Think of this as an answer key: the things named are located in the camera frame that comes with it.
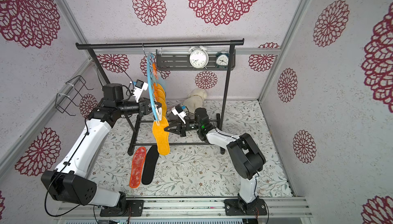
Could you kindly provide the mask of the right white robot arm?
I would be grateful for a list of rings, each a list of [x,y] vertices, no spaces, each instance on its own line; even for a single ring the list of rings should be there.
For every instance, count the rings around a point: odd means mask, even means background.
[[[263,201],[257,194],[257,179],[266,159],[251,135],[232,135],[221,131],[209,118],[205,108],[196,108],[193,119],[187,116],[184,109],[185,106],[181,105],[172,108],[171,113],[178,119],[169,124],[164,131],[182,137],[187,131],[196,131],[201,141],[226,149],[236,172],[241,177],[237,208],[244,214],[259,207],[263,208]]]

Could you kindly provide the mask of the blue round clip hanger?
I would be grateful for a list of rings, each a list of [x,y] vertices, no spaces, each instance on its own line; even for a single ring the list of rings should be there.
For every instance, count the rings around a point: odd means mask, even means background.
[[[162,119],[162,116],[160,114],[160,109],[157,108],[157,105],[155,104],[156,97],[154,94],[154,79],[153,79],[153,54],[149,52],[149,54],[146,56],[146,73],[147,73],[147,81],[148,81],[148,92],[149,92],[149,99],[150,99],[150,104],[152,108],[152,113],[155,118],[155,122],[160,125],[160,121]]]

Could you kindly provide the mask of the red gel insole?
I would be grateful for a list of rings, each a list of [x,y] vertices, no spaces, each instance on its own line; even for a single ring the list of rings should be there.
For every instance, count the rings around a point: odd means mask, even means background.
[[[142,179],[142,171],[146,159],[146,148],[145,147],[139,147],[132,159],[132,170],[131,170],[131,175],[130,175],[130,183],[129,186],[131,188],[138,188],[141,179]]]

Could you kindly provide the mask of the black insole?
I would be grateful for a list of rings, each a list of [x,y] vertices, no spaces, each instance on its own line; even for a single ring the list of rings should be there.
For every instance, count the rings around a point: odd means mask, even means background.
[[[158,158],[159,158],[158,147],[157,145],[153,145],[148,150],[145,158],[142,179],[141,179],[141,183],[143,185],[149,185],[153,181]]]

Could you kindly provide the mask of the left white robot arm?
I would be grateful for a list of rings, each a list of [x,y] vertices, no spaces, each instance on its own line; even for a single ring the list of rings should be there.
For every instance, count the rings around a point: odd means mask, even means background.
[[[88,179],[92,163],[118,119],[148,115],[160,108],[153,97],[141,97],[143,91],[151,91],[148,83],[137,80],[132,91],[134,98],[128,99],[124,98],[123,87],[118,83],[103,86],[103,98],[87,115],[85,127],[69,153],[54,170],[46,170],[41,176],[46,196],[82,206],[126,209],[124,193],[99,187]]]

